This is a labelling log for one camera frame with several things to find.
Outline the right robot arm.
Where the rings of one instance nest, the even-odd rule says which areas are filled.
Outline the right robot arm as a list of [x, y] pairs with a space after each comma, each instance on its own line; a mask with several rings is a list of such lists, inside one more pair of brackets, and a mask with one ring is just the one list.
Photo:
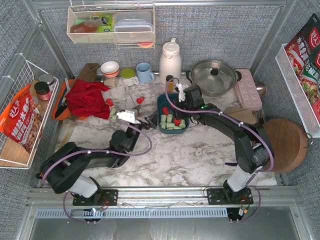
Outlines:
[[212, 127], [234, 142], [236, 167], [221, 188], [208, 188], [209, 205], [252, 205], [251, 181], [260, 172], [274, 167], [274, 151], [265, 128], [260, 123], [249, 124], [236, 120], [212, 103], [206, 104], [198, 86], [176, 84], [177, 93], [165, 92], [166, 104], [176, 117], [194, 118]]

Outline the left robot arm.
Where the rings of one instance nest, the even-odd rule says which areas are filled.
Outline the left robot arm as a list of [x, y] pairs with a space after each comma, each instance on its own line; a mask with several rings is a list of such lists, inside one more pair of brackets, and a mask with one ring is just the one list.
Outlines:
[[142, 156], [133, 152], [143, 128], [138, 114], [137, 108], [116, 113], [116, 119], [127, 129], [116, 130], [108, 148], [86, 149], [74, 142], [66, 143], [41, 165], [42, 182], [49, 183], [56, 194], [69, 192], [79, 201], [97, 205], [105, 198], [104, 191], [93, 177], [86, 177], [83, 172], [101, 167], [118, 168], [130, 157]]

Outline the teal storage basket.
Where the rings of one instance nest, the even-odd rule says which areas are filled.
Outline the teal storage basket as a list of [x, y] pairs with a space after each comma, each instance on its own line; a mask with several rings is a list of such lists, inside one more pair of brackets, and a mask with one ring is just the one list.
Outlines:
[[183, 134], [187, 128], [190, 125], [190, 120], [184, 119], [185, 120], [185, 124], [186, 127], [183, 129], [179, 129], [179, 130], [175, 130], [175, 129], [162, 129], [160, 127], [160, 122], [161, 122], [161, 115], [164, 115], [162, 108], [167, 107], [169, 110], [169, 114], [173, 115], [173, 119], [172, 119], [172, 123], [174, 123], [174, 119], [177, 119], [174, 115], [174, 108], [172, 107], [172, 105], [168, 102], [168, 99], [166, 98], [165, 94], [161, 94], [158, 96], [157, 98], [157, 112], [156, 112], [156, 116], [157, 116], [157, 125], [159, 127], [159, 130], [163, 133], [163, 134], [167, 134], [167, 135], [178, 135], [178, 134]]

